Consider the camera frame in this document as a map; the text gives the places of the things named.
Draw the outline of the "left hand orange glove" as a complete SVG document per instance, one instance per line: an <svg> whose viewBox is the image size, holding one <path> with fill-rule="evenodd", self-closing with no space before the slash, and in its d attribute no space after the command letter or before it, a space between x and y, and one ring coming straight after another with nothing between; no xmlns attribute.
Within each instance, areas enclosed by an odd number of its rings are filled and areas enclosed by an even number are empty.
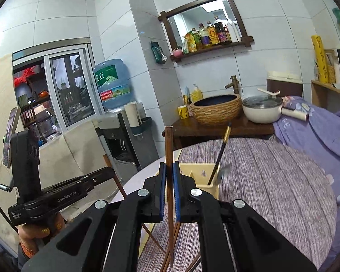
<svg viewBox="0 0 340 272"><path fill-rule="evenodd" d="M26 260L32 258L38 251L37 239L48 238L51 240L65 227L66 221L58 212L54 219L54 230L33 224L24 224L18 227L19 249Z"/></svg>

